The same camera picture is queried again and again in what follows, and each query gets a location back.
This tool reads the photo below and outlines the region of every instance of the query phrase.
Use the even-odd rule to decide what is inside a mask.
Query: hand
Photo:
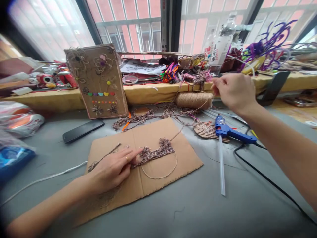
[[[136,156],[142,150],[125,148],[103,158],[90,173],[81,177],[87,194],[97,195],[117,187],[129,176],[131,163],[136,163]]]
[[[238,115],[244,114],[254,105],[255,86],[251,77],[243,74],[228,73],[221,78],[213,78],[211,87],[216,96],[220,95],[222,102]]]

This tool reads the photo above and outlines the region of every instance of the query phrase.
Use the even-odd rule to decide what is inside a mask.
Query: window
[[[66,61],[64,49],[95,45],[75,0],[15,0],[9,14],[47,61]]]
[[[161,50],[159,0],[87,0],[87,3],[104,44],[113,43],[120,52]]]
[[[304,38],[300,41],[300,43],[311,43],[317,42],[317,27],[312,29]]]
[[[317,13],[316,0],[264,0],[261,9],[254,21],[252,31],[249,33],[245,46],[252,42],[259,41],[267,32],[268,26],[273,22],[273,26],[281,22],[290,22],[298,19],[291,25],[291,32],[284,44],[291,44],[302,33]],[[270,36],[276,32],[271,27]]]
[[[246,24],[255,3],[251,0],[183,0],[178,51],[202,53],[212,29],[218,33],[230,12],[237,12],[237,24]]]
[[[1,34],[0,46],[0,61],[22,56],[22,54]]]

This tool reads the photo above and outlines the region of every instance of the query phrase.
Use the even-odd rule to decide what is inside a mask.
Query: glue gun
[[[255,144],[257,142],[256,137],[243,134],[229,127],[226,124],[225,119],[220,114],[218,114],[218,116],[216,117],[215,128],[216,128],[216,135],[218,137],[219,135],[221,135],[222,137],[231,136],[237,140],[240,140],[241,142],[245,144]]]

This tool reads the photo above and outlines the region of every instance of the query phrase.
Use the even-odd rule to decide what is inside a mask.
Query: black smartphone
[[[105,123],[102,119],[97,118],[87,122],[79,127],[76,127],[68,132],[63,134],[64,143],[72,143],[79,138],[89,134],[90,132],[97,130],[98,128],[102,127]]]
[[[260,104],[261,106],[272,105],[290,73],[290,71],[285,71],[274,74],[272,81],[263,94],[263,97],[261,99],[257,99],[258,104]]]

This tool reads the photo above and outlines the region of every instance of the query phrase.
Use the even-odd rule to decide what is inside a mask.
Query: plastic bottle
[[[211,56],[212,50],[214,49],[214,40],[215,40],[215,29],[212,29],[210,35],[208,36],[206,40],[204,52],[203,52],[203,54],[205,55],[205,61],[207,62]]]
[[[210,72],[214,75],[219,75],[222,64],[225,61],[230,44],[235,33],[236,24],[234,19],[237,12],[232,12],[229,15],[229,19],[225,25],[222,26],[219,35],[215,38],[214,47],[211,51],[211,56],[208,61]]]

